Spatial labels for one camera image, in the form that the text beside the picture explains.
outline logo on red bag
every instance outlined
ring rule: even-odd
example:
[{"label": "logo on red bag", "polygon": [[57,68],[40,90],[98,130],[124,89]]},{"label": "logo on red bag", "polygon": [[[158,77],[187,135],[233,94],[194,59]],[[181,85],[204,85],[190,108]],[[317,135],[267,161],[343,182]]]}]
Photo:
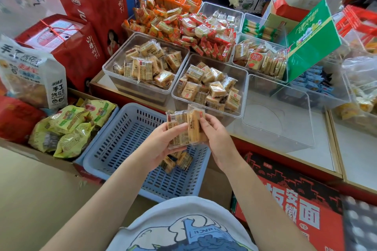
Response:
[{"label": "logo on red bag", "polygon": [[81,6],[80,0],[71,0],[73,4]]}]

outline white snack bag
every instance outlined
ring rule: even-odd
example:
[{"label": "white snack bag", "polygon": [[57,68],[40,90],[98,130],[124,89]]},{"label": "white snack bag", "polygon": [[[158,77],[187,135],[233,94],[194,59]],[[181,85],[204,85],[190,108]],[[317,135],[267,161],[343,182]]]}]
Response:
[{"label": "white snack bag", "polygon": [[68,105],[66,69],[52,54],[0,37],[0,79],[7,90],[37,108]]}]

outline white t-shirt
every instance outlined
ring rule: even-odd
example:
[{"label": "white t-shirt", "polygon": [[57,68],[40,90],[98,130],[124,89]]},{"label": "white t-shirt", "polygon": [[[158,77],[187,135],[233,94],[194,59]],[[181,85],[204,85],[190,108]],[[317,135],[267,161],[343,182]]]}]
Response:
[{"label": "white t-shirt", "polygon": [[122,227],[107,251],[258,251],[238,220],[213,201],[197,196],[173,198]]}]

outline forearm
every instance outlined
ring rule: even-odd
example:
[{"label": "forearm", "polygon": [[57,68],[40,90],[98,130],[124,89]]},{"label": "forearm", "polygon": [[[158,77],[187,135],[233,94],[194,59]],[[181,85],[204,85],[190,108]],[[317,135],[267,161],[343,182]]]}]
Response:
[{"label": "forearm", "polygon": [[120,228],[148,171],[136,150],[45,245],[46,250],[105,250]]},{"label": "forearm", "polygon": [[252,168],[238,155],[225,173],[260,251],[315,251]]}]

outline green snack package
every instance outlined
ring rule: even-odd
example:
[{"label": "green snack package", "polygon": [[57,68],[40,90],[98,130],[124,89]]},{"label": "green snack package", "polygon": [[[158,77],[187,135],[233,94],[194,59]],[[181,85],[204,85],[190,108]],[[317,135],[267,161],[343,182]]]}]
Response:
[{"label": "green snack package", "polygon": [[87,147],[94,122],[79,124],[72,133],[60,138],[58,147],[54,153],[56,158],[76,158]]},{"label": "green snack package", "polygon": [[68,105],[58,113],[50,116],[51,121],[46,128],[59,135],[71,133],[79,124],[85,122],[85,118],[89,115],[89,110]]},{"label": "green snack package", "polygon": [[58,146],[61,138],[60,135],[49,131],[46,126],[50,123],[51,118],[45,118],[39,121],[33,129],[29,138],[29,145],[43,153],[53,152]]},{"label": "green snack package", "polygon": [[97,125],[102,127],[109,119],[111,112],[115,109],[116,104],[105,100],[85,99],[81,105],[89,110],[89,118]]}]

